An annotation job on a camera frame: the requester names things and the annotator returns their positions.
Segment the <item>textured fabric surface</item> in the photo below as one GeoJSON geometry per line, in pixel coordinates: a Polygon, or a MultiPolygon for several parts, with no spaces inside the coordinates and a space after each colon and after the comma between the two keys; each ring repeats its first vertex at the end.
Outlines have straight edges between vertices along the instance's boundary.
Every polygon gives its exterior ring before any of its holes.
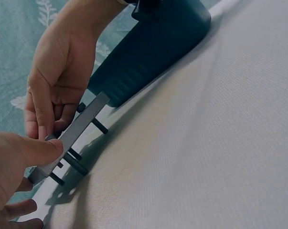
{"type": "Polygon", "coordinates": [[[86,131],[84,164],[102,152],[90,174],[76,186],[69,170],[43,198],[47,180],[30,218],[47,209],[54,229],[288,229],[288,0],[222,3],[209,36],[113,113],[106,136],[86,131]]]}

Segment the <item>metal bracket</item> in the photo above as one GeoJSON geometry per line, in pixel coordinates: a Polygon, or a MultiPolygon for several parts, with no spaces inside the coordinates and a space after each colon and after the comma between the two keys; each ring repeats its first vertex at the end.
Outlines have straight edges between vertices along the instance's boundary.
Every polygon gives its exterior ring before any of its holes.
{"type": "MultiPolygon", "coordinates": [[[[108,130],[96,119],[96,116],[109,102],[109,100],[110,99],[108,98],[108,96],[104,92],[101,92],[88,106],[86,106],[84,103],[81,103],[78,106],[77,112],[79,112],[80,115],[58,138],[63,143],[63,153],[54,162],[45,166],[39,166],[32,169],[32,172],[29,175],[28,179],[34,185],[40,183],[47,177],[51,177],[61,186],[64,185],[64,181],[53,173],[53,170],[56,166],[62,168],[63,164],[60,162],[61,159],[64,159],[81,175],[85,176],[88,173],[88,170],[79,163],[79,160],[81,160],[81,156],[72,149],[72,146],[90,123],[93,123],[103,134],[106,134],[108,132],[108,130]]],[[[45,140],[47,141],[54,138],[56,137],[51,134],[47,136],[45,140]]]]}

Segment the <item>black bolt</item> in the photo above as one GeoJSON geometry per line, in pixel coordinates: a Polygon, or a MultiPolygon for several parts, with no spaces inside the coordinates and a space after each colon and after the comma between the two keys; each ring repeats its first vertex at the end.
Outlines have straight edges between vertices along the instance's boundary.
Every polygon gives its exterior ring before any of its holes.
{"type": "Polygon", "coordinates": [[[66,153],[63,159],[69,163],[76,171],[81,175],[85,176],[88,173],[88,170],[84,168],[75,158],[73,158],[69,153],[66,153]]]}
{"type": "Polygon", "coordinates": [[[108,132],[108,129],[102,125],[97,119],[93,119],[92,123],[103,133],[106,134],[108,132]]]}
{"type": "Polygon", "coordinates": [[[63,167],[63,164],[62,164],[61,162],[59,162],[59,163],[57,164],[57,166],[58,166],[59,168],[62,168],[62,167],[63,167]]]}
{"type": "Polygon", "coordinates": [[[84,103],[81,103],[77,107],[77,112],[81,113],[81,112],[83,112],[85,110],[85,108],[86,108],[86,105],[84,103]]]}
{"type": "Polygon", "coordinates": [[[69,149],[68,151],[74,158],[76,158],[78,161],[80,161],[82,159],[82,157],[76,152],[74,151],[72,148],[69,149]]]}
{"type": "Polygon", "coordinates": [[[49,175],[55,182],[57,182],[60,186],[64,185],[64,181],[62,181],[55,173],[51,173],[49,175]]]}

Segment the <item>bed sheet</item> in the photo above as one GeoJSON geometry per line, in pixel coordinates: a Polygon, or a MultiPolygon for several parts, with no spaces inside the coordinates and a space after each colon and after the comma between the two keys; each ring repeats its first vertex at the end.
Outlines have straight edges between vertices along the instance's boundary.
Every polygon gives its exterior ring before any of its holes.
{"type": "MultiPolygon", "coordinates": [[[[203,0],[210,8],[219,0],[203,0]]],[[[27,75],[32,57],[44,30],[55,19],[66,0],[0,0],[0,131],[25,136],[23,108],[27,75]]],[[[113,48],[136,24],[128,6],[118,15],[100,36],[96,47],[94,70],[113,48]]],[[[94,98],[86,92],[83,101],[94,98]]],[[[39,186],[31,192],[17,193],[10,202],[31,198],[39,186]]]]}

